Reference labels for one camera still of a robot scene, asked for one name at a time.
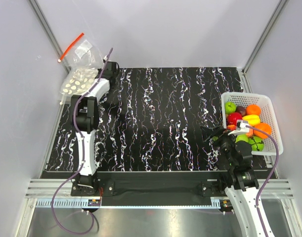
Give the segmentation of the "red apple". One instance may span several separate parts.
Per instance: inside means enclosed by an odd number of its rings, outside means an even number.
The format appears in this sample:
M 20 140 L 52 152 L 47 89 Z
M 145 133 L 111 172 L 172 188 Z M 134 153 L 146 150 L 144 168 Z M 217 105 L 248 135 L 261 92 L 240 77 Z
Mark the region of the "red apple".
M 238 112 L 234 112 L 228 115 L 227 117 L 227 123 L 228 125 L 237 125 L 237 121 L 242 120 L 242 115 Z

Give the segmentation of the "clear bag with white dots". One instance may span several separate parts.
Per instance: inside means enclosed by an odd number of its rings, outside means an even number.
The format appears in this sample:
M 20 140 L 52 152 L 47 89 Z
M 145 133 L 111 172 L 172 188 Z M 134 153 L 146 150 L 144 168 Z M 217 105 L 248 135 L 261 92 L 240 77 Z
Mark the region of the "clear bag with white dots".
M 81 67 L 72 69 L 60 87 L 62 99 L 59 104 L 63 105 L 66 99 L 71 98 L 73 95 L 82 95 L 85 93 L 92 87 L 97 74 L 97 68 Z

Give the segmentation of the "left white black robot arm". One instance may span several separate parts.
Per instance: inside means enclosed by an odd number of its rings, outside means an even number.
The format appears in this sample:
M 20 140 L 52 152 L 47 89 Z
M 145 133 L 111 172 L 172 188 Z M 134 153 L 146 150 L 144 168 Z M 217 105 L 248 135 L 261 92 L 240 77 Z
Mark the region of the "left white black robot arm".
M 72 176 L 73 196 L 93 196 L 101 192 L 94 154 L 95 134 L 99 125 L 98 103 L 115 84 L 119 71 L 117 62 L 106 62 L 105 69 L 98 70 L 89 88 L 71 97 L 71 124 L 75 129 L 79 153 L 79 167 Z

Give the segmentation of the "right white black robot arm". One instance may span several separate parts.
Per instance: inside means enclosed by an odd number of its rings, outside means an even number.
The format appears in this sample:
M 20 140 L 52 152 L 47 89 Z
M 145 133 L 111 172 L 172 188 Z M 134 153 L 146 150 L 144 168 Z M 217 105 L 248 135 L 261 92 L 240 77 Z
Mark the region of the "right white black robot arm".
M 227 196 L 237 217 L 243 237 L 273 237 L 260 195 L 263 190 L 252 168 L 252 147 L 238 141 L 232 131 L 218 127 L 207 137 L 228 163 L 216 189 Z

